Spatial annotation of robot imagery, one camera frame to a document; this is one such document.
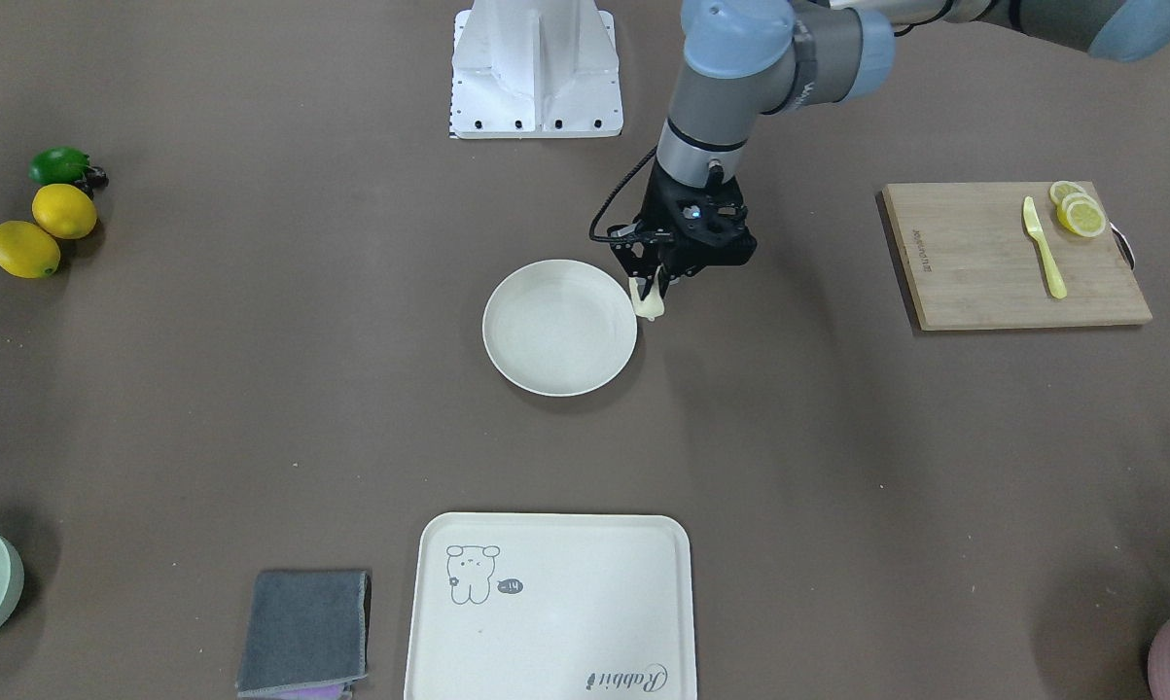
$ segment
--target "lime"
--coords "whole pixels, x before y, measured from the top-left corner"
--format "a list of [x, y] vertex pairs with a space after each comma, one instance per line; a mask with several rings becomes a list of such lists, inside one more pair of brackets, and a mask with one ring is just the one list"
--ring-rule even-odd
[[1087, 190], [1085, 187], [1078, 185], [1076, 181], [1068, 181], [1066, 179], [1059, 179], [1057, 181], [1053, 181], [1052, 183], [1052, 190], [1047, 191], [1047, 194], [1052, 195], [1052, 204], [1055, 204], [1057, 207], [1059, 207], [1061, 199], [1065, 199], [1065, 197], [1068, 197], [1069, 194], [1073, 194], [1073, 193], [1086, 194]]
[[58, 238], [83, 238], [96, 226], [96, 205], [74, 185], [39, 187], [32, 215], [44, 231]]
[[83, 151], [77, 147], [58, 146], [34, 157], [27, 173], [41, 185], [53, 185], [56, 181], [69, 183], [82, 178], [88, 165], [90, 162]]
[[1065, 195], [1057, 207], [1061, 225], [1078, 235], [1094, 238], [1108, 231], [1108, 217], [1092, 195], [1078, 192]]
[[6, 221], [0, 226], [0, 266], [25, 279], [40, 279], [56, 272], [61, 248], [41, 227], [29, 221]]

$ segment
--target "white tray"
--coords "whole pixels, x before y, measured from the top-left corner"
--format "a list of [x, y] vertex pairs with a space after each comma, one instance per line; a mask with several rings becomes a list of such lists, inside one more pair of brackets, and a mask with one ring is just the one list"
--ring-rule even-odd
[[661, 515], [442, 514], [406, 700], [696, 699], [688, 536]]

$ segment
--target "white plastic mount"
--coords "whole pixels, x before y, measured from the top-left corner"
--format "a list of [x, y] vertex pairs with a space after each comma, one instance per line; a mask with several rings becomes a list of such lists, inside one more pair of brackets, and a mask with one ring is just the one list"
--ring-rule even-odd
[[593, 0], [475, 0], [455, 16], [450, 133], [587, 138], [624, 129], [614, 18]]

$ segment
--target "knife handle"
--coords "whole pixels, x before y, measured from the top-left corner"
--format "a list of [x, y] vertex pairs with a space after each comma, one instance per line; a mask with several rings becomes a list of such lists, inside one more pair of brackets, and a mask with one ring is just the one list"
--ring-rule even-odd
[[1052, 258], [1052, 247], [1047, 245], [1047, 241], [1039, 239], [1039, 258], [1042, 258], [1042, 274], [1047, 277], [1047, 291], [1052, 293], [1052, 296], [1057, 298], [1064, 298], [1069, 295], [1068, 289], [1065, 288], [1064, 276], [1060, 276], [1060, 267], [1055, 265], [1055, 258]]

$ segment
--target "white plate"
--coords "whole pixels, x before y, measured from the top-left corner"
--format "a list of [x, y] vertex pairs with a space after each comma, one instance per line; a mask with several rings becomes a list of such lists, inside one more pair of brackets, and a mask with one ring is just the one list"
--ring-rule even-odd
[[544, 396], [587, 393], [615, 378], [636, 345], [620, 283], [579, 261], [519, 267], [497, 284], [481, 322], [494, 366]]
[[688, 536], [661, 515], [443, 514], [404, 700], [696, 699]]

